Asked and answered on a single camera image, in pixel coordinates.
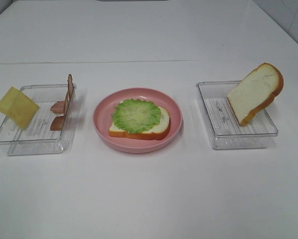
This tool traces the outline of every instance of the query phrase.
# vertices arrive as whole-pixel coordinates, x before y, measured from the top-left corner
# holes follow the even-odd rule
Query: bread crust
[[[109,131],[111,137],[121,137],[121,138],[133,138],[133,139],[143,139],[143,140],[162,140],[164,139],[169,131],[171,126],[171,118],[169,119],[168,127],[165,131],[161,133],[128,133],[127,131]]]
[[[277,74],[279,76],[278,86],[276,87],[276,89],[273,92],[270,93],[270,95],[267,97],[266,100],[264,100],[261,104],[259,104],[254,109],[250,110],[250,112],[248,113],[248,115],[240,122],[240,125],[242,125],[242,126],[246,126],[253,119],[253,117],[258,112],[260,112],[261,110],[263,110],[264,108],[266,108],[267,106],[269,106],[274,101],[274,98],[276,96],[278,96],[280,94],[280,92],[282,91],[282,89],[283,89],[284,79],[283,79],[283,76],[282,76],[281,72],[275,66],[273,66],[273,65],[271,65],[269,63],[263,63],[263,64],[261,64],[256,69],[254,69],[250,74],[252,74],[253,72],[257,71],[259,68],[261,68],[264,65],[270,65],[277,72]]]

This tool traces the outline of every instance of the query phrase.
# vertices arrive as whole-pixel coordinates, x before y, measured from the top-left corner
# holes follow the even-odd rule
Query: sandwich
[[[156,106],[151,101],[124,100],[115,109],[109,128],[109,135],[112,137],[162,140],[170,131],[167,109]]]

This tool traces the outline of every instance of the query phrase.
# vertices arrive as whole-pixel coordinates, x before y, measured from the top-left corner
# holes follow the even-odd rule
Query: pink plate
[[[112,124],[111,114],[120,101],[126,99],[141,99],[153,101],[157,106],[164,107],[170,114],[170,132],[162,140],[140,140],[109,136]],[[182,114],[177,103],[165,93],[148,88],[129,88],[117,91],[104,98],[95,108],[93,122],[96,132],[110,147],[128,153],[145,153],[157,150],[170,143],[177,135],[182,125]]]

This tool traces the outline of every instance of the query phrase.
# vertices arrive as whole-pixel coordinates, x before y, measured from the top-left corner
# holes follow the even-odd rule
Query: yellow cheese slice
[[[10,117],[19,127],[26,129],[39,106],[20,90],[11,87],[0,100],[0,112]]]

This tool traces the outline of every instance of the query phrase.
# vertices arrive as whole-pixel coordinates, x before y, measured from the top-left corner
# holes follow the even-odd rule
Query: bread slice
[[[165,108],[159,107],[159,109],[161,110],[160,123],[153,126],[151,129],[142,133],[128,133],[127,131],[118,128],[114,123],[112,123],[109,128],[109,135],[112,137],[125,137],[145,140],[164,139],[170,131],[170,115]]]
[[[261,64],[247,75],[227,95],[239,124],[246,126],[257,112],[272,103],[283,85],[282,74],[269,63]]]

